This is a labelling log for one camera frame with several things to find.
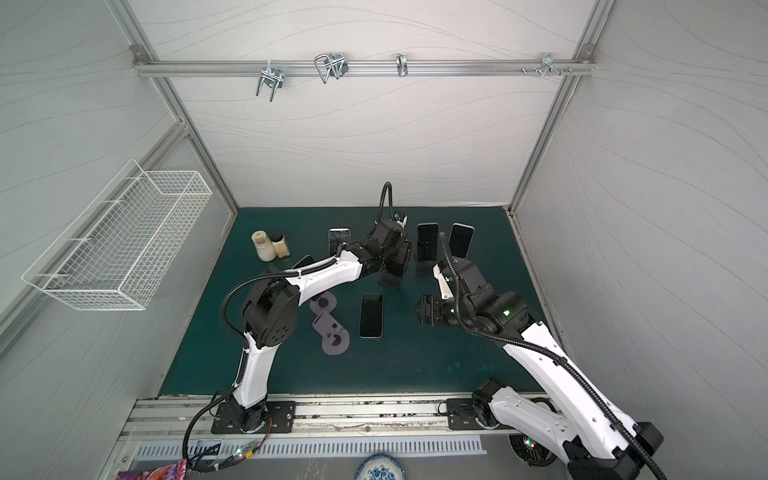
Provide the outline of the phone with light green frame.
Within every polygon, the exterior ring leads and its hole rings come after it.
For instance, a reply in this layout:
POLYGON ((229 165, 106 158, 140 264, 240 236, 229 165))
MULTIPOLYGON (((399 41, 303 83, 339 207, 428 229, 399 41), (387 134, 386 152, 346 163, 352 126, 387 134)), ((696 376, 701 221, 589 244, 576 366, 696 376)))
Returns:
POLYGON ((380 338, 383 334, 383 296, 364 294, 361 298, 359 335, 364 339, 380 338))

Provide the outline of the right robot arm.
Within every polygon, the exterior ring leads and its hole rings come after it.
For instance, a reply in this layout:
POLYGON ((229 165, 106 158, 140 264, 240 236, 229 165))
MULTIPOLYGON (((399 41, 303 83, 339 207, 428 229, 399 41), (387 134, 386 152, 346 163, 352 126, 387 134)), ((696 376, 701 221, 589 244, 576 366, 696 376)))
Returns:
POLYGON ((635 479, 644 469, 664 478, 653 458, 663 443, 661 432, 609 401, 521 296, 496 293, 467 259, 443 259, 433 266, 432 275, 439 293, 422 297, 417 318, 496 343, 548 396, 536 402, 492 378, 472 395, 480 425, 518 430, 526 438, 526 449, 542 448, 544 456, 556 457, 572 479, 635 479))

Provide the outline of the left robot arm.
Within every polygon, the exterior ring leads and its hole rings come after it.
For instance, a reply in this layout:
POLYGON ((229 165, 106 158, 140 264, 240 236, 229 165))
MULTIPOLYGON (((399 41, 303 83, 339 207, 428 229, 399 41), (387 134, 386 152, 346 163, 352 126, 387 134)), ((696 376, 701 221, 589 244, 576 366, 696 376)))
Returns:
POLYGON ((230 301, 241 289, 251 288, 242 309, 243 350, 228 401, 236 412, 251 414, 264 409, 277 349, 293 333, 302 304, 336 286, 372 274, 377 274, 384 286, 399 286, 411 253, 406 222, 407 218, 400 214, 381 219, 367 235, 340 245, 324 260, 284 271, 271 270, 242 282, 225 296, 219 316, 221 323, 230 327, 230 301))

